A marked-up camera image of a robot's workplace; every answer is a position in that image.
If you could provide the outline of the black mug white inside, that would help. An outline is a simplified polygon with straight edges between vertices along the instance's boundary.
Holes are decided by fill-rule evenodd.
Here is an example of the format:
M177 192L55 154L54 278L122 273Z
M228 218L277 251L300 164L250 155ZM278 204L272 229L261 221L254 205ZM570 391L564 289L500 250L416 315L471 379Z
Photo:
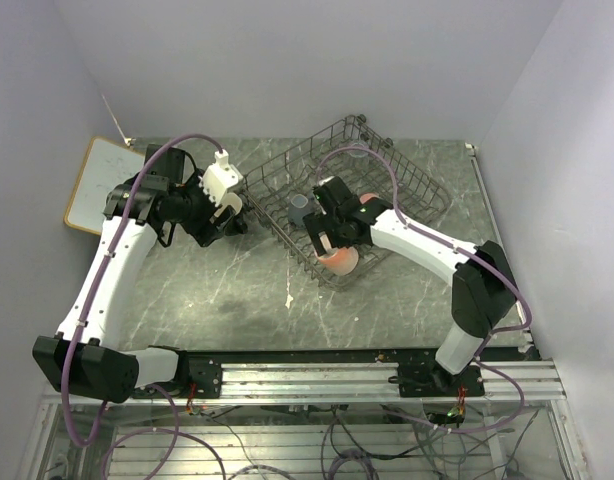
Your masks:
M225 194L215 217L217 226L226 237L248 233L248 224L243 216L243 201L236 193Z

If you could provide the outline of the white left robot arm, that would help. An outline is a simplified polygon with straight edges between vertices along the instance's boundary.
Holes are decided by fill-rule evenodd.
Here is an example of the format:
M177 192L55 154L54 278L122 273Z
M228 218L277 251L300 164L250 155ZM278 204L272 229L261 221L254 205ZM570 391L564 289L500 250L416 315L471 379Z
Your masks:
M151 147L141 171L107 196L98 249L77 299L53 336L40 336L32 356L50 385L72 395L122 403L156 384L179 397L192 382L190 355L174 347L118 348L121 317L147 254L167 248L181 227L199 246L243 234L242 174L219 149L205 169L183 175L187 153L173 146Z

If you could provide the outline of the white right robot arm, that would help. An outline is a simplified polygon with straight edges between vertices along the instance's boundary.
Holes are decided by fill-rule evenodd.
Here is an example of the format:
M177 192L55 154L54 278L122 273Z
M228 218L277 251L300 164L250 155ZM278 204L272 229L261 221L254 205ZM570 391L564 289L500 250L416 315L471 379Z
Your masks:
M377 247L426 268L451 288L453 325L427 380L435 393L452 394L485 339L516 304L516 284L502 247L446 236L378 197L363 201L337 176L320 181L313 198L316 210L304 217L304 225L319 259L353 247Z

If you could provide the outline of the pink tumbler cup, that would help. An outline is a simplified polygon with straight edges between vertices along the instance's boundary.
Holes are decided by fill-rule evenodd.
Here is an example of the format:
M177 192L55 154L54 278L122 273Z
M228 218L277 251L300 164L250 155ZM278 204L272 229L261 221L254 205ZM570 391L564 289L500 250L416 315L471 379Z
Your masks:
M366 204L366 203L368 203L370 200L372 200L372 199L376 199L376 198L378 198L378 195L377 195L376 193L370 192L370 193L365 193L365 194L362 194L362 195L359 197L359 200L360 200L360 203L361 203L361 204Z

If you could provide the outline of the pink mug with handle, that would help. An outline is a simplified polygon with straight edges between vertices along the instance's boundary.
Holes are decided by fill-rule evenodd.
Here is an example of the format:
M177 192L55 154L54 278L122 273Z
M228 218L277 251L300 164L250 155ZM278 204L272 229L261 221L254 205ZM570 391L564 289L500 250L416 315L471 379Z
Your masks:
M357 267L359 254L354 247L333 247L325 233L321 233L319 238L325 254L318 255L315 252L316 259L329 272L337 276L346 276Z

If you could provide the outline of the blue grey plastic cup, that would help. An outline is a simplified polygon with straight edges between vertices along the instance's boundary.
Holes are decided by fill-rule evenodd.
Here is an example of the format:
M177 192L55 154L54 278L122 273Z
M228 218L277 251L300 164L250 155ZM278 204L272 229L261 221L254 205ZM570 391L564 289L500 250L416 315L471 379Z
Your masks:
M287 217L289 222L299 228L304 226L304 217L312 212L310 199L302 194L295 194L289 201Z

